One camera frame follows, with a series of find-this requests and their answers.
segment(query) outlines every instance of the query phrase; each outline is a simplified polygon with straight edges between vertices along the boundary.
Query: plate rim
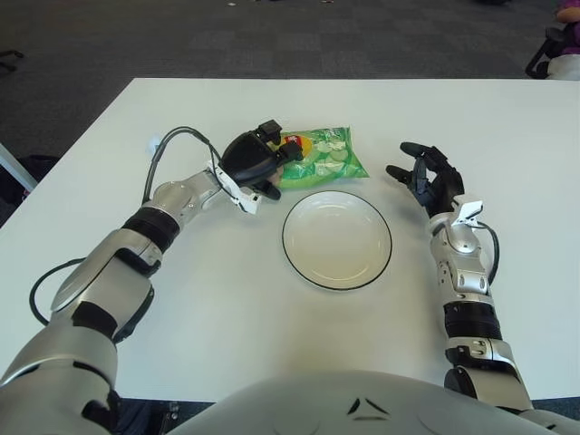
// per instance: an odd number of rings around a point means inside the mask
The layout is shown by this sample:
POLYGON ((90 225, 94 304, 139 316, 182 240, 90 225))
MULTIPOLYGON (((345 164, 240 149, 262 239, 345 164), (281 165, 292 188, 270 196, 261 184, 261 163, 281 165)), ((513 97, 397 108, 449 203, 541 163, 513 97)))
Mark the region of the plate rim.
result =
POLYGON ((391 234, 391 228, 389 227, 389 224, 387 223, 387 221, 385 220, 384 216, 382 215, 382 213, 377 209, 377 207, 375 207, 373 204, 371 204, 369 201, 367 201, 364 198, 361 198, 358 195, 355 195, 351 192, 345 192, 343 190, 321 190, 319 192, 314 192, 311 193, 309 195, 306 195, 304 198, 300 199, 298 202, 296 202, 292 208, 290 208, 290 210, 288 211, 288 213, 286 214, 286 217, 284 219, 284 224, 282 225, 282 233, 281 233, 281 238, 282 238, 282 248, 284 249, 284 254, 286 255, 286 259, 288 260, 288 262, 290 263, 290 265, 292 266, 292 268, 298 272, 298 275, 300 275, 302 278, 304 278, 306 281, 308 281, 309 283, 312 283, 314 285, 318 285, 319 287, 322 287, 326 290, 332 290, 334 292, 347 292, 350 290, 356 290, 358 288, 364 287, 368 284, 371 284, 372 282, 374 282, 379 276, 382 275, 382 273, 385 271, 385 269, 387 268, 387 266, 389 265, 389 263, 391 262, 391 257, 392 257, 392 234, 391 234), (322 285, 322 284, 318 284, 315 281, 313 281, 312 279, 308 278, 307 276, 305 276, 302 272, 300 272, 298 270, 298 268, 295 266, 295 264, 293 263, 293 261, 290 259, 290 256, 288 255, 288 251, 286 250, 286 245, 284 243, 284 232, 285 232, 285 228, 286 228, 286 222, 288 221, 288 218, 290 217, 290 215, 292 214, 292 212, 294 211, 294 209, 298 206, 298 204, 300 204, 301 202, 305 201, 306 199, 314 196, 314 195, 319 195, 321 193, 329 193, 329 192, 335 192, 335 193, 343 193, 345 195, 350 195, 352 197, 358 198, 359 200, 367 203, 370 207, 372 207, 374 209, 374 211, 377 212, 377 214, 381 217, 382 222, 384 222, 384 225, 387 227, 387 233, 389 234, 389 242, 390 242, 390 246, 389 246, 389 255, 387 256, 387 261, 385 262, 384 266, 382 267, 381 271, 371 280, 365 282, 364 284, 361 285, 356 285, 353 287, 345 287, 345 288, 336 288, 336 287, 330 287, 328 285, 322 285))

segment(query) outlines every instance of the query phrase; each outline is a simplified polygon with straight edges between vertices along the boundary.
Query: white table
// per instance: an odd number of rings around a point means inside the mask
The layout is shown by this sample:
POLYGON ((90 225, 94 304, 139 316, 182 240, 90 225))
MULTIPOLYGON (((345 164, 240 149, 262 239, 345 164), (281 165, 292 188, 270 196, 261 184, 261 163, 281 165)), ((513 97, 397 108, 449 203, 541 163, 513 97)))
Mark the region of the white table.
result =
MULTIPOLYGON (((390 265, 356 292, 314 288, 281 246, 286 213, 312 191, 266 201, 258 217, 224 199, 189 224, 153 277, 156 299, 119 346, 121 395, 216 401, 284 373, 351 368, 442 383, 427 216, 384 174, 387 163, 411 166, 403 140, 439 147, 484 199, 502 249, 498 316, 532 398, 580 395, 579 102, 576 82, 137 79, 0 230, 0 370, 40 329, 27 305, 36 277, 87 254, 138 208, 152 136, 186 124, 223 150, 274 118, 292 131, 352 127, 371 178, 318 190, 350 191, 381 211, 390 265)), ((207 159, 179 137, 155 185, 207 159)), ((45 313, 63 277, 40 291, 45 313)))

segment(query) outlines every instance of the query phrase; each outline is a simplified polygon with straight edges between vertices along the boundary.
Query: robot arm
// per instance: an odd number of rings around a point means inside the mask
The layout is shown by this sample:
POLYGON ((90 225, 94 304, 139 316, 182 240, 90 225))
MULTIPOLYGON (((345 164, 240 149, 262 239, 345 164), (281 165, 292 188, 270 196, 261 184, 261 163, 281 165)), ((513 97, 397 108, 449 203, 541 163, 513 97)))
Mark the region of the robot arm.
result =
POLYGON ((274 121, 240 135, 220 165, 157 188, 151 200, 110 233, 58 290, 49 324, 16 356, 0 380, 0 433, 101 435, 117 420, 115 344, 146 313, 150 283, 163 253, 204 204, 224 189, 244 211, 260 194, 276 198, 266 179, 302 158, 280 142, 274 121))
POLYGON ((387 172, 407 185, 430 216, 440 320, 448 336, 445 355, 453 364, 445 386, 500 408, 532 409, 511 348, 501 335, 489 289, 493 275, 488 277, 481 264, 481 245, 473 234, 481 227, 476 217, 482 201, 465 195, 460 174, 435 147, 403 142, 401 149, 415 158, 413 171, 388 166, 387 172), (432 183, 426 169, 437 174, 432 183))

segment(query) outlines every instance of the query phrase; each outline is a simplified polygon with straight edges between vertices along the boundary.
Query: white plate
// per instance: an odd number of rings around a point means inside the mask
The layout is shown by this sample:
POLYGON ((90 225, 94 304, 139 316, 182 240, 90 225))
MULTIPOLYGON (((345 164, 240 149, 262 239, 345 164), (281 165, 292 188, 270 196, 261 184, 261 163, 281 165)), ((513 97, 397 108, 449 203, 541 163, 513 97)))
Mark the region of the white plate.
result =
POLYGON ((338 191, 298 202, 286 217, 282 242, 300 275, 331 290, 369 284, 389 264, 392 251, 381 213, 364 199, 338 191))

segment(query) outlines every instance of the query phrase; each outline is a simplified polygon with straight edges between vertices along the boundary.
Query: gray carpet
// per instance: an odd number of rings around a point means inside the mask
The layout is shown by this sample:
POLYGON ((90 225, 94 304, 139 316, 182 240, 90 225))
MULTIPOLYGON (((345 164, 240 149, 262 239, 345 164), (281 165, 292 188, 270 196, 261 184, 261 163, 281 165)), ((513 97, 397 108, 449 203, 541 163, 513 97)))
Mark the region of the gray carpet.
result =
POLYGON ((0 141, 61 156, 136 76, 523 78, 556 3, 3 0, 0 141))

